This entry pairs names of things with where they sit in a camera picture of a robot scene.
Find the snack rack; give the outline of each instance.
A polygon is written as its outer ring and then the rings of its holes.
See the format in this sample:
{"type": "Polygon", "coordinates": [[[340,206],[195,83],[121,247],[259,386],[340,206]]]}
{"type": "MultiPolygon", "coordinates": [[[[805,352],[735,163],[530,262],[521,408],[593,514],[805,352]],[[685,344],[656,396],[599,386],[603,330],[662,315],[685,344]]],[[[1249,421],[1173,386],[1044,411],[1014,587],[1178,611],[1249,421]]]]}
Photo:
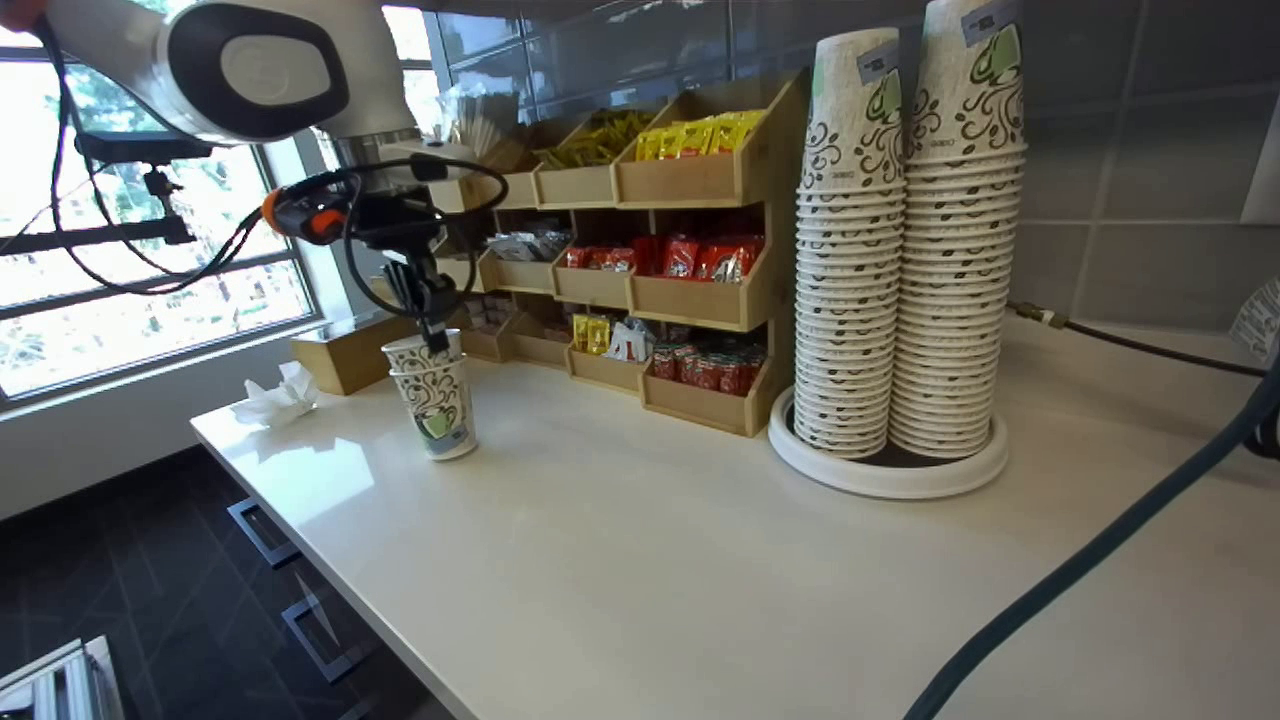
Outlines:
{"type": "Polygon", "coordinates": [[[805,132],[805,86],[784,83],[726,83],[670,99],[651,124],[698,118],[712,111],[765,108],[756,135],[727,156],[637,161],[637,143],[599,169],[526,169],[509,172],[509,201],[491,211],[496,229],[521,229],[540,211],[563,211],[575,234],[662,232],[676,211],[761,211],[765,253],[743,281],[703,285],[670,276],[628,276],[570,268],[563,253],[547,262],[514,262],[480,256],[485,293],[547,296],[575,309],[607,309],[642,321],[756,330],[769,328],[769,361],[747,396],[709,390],[679,379],[649,375],[646,365],[573,352],[559,338],[537,336],[521,313],[491,336],[466,338],[487,361],[559,365],[580,379],[637,390],[646,408],[693,424],[752,436],[769,424],[771,399],[794,382],[794,244],[797,244],[797,176],[805,132]]]}

